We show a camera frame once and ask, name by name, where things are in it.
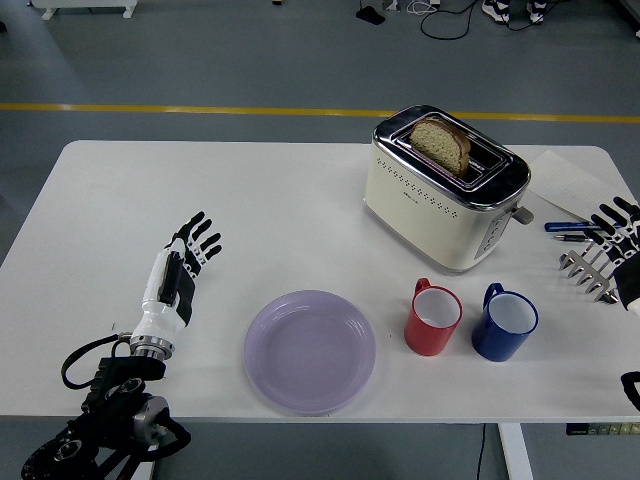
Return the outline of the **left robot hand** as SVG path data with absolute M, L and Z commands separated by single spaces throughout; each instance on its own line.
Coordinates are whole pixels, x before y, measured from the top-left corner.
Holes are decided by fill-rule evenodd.
M 142 319 L 132 334 L 136 348 L 150 338 L 170 347 L 188 326 L 196 279 L 221 252 L 221 235 L 210 231 L 212 220 L 197 213 L 158 253 L 142 299 Z

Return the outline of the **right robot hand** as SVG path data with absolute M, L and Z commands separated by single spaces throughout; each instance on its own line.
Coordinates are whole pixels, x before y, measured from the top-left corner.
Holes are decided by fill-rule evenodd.
M 639 316 L 639 205 L 620 196 L 612 202 L 591 215 L 599 229 L 594 241 L 614 263 L 612 276 L 624 309 Z

